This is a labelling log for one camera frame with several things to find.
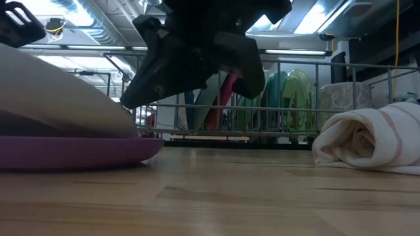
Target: striped towel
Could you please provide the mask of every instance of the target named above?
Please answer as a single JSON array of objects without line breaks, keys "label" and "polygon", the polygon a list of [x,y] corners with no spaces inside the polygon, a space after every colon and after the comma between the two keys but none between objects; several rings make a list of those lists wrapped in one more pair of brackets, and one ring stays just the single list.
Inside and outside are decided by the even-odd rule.
[{"label": "striped towel", "polygon": [[321,166],[420,175],[420,106],[400,102],[336,114],[312,151]]}]

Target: wooden floor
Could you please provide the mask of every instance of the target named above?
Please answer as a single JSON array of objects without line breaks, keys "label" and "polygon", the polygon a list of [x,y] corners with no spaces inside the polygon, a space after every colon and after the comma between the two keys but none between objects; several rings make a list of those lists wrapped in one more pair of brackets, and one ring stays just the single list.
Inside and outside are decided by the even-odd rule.
[{"label": "wooden floor", "polygon": [[0,172],[0,235],[418,235],[420,178],[309,151],[165,148],[147,167]]}]

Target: ductwork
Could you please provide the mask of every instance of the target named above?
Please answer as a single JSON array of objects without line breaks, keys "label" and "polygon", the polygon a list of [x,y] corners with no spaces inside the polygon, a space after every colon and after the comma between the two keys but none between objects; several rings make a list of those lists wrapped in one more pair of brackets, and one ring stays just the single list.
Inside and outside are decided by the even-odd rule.
[{"label": "ductwork", "polygon": [[127,45],[128,42],[118,32],[105,14],[91,0],[51,0],[52,3],[64,7],[68,12],[77,12],[77,5],[83,6],[88,14],[94,19],[92,29],[85,29],[85,33],[100,45]]}]

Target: metal rack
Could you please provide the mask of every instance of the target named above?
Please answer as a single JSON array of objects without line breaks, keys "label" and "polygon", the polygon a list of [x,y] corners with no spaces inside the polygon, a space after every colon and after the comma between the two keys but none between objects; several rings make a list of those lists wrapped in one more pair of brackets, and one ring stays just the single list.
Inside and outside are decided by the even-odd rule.
[{"label": "metal rack", "polygon": [[[144,53],[119,53],[119,52],[106,52],[104,56],[112,62],[112,59],[109,56],[136,56],[137,60],[140,64],[141,58],[144,57]],[[174,120],[174,129],[166,129],[166,128],[156,128],[156,127],[139,127],[139,131],[145,132],[156,132],[156,133],[169,133],[169,134],[179,134],[179,135],[201,135],[201,136],[266,136],[266,137],[296,137],[296,136],[316,136],[318,131],[320,130],[320,113],[340,113],[344,111],[337,111],[337,110],[325,110],[320,109],[320,66],[345,66],[347,68],[351,68],[352,71],[352,88],[353,88],[353,109],[357,109],[356,103],[356,68],[379,68],[379,69],[386,69],[388,77],[381,81],[377,81],[372,83],[372,85],[376,83],[380,83],[383,81],[388,81],[388,102],[392,103],[392,80],[396,79],[399,76],[407,75],[409,73],[414,73],[416,71],[420,71],[420,68],[416,67],[408,67],[408,66],[380,66],[380,65],[368,65],[368,64],[342,64],[342,63],[329,63],[329,62],[303,62],[303,61],[293,61],[293,60],[262,60],[262,62],[270,62],[277,64],[277,71],[278,73],[281,72],[282,64],[297,64],[297,65],[313,65],[315,67],[315,109],[299,109],[299,108],[283,108],[282,99],[279,99],[279,108],[266,108],[261,107],[261,95],[257,98],[257,106],[255,107],[244,107],[244,106],[237,106],[238,99],[240,96],[237,94],[233,94],[231,97],[230,106],[221,106],[220,105],[220,76],[219,76],[219,92],[217,94],[217,105],[189,105],[189,104],[178,104],[178,99],[176,104],[149,104],[148,106],[157,106],[157,107],[167,107],[167,108],[175,108],[176,112],[175,115],[178,115],[177,109],[178,108],[210,108],[210,109],[217,109],[218,111],[218,120],[217,120],[217,129],[216,130],[206,130],[205,127],[202,127],[199,130],[184,130],[179,128],[179,120],[175,117]],[[115,67],[122,72],[121,68],[112,62]],[[410,69],[410,71],[403,73],[398,76],[392,76],[391,70],[392,69]],[[235,130],[232,124],[227,125],[221,121],[220,110],[230,110],[230,114],[233,114],[233,111],[257,111],[257,122],[254,125],[254,122],[251,122],[251,126],[249,126],[246,130]],[[274,127],[261,127],[261,119],[260,119],[260,112],[272,112],[277,113],[278,122],[275,124]],[[287,111],[291,112],[298,112],[303,111],[305,113],[315,113],[315,127],[313,130],[309,130],[308,132],[291,132],[285,128],[284,122],[282,118],[284,117],[284,113]]]}]

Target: purple disc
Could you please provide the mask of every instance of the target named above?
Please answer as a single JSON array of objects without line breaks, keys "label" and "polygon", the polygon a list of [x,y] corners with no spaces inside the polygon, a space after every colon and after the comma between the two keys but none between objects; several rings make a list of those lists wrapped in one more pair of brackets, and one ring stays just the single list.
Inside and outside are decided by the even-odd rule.
[{"label": "purple disc", "polygon": [[53,138],[0,136],[0,169],[56,170],[132,165],[156,155],[154,138]]}]

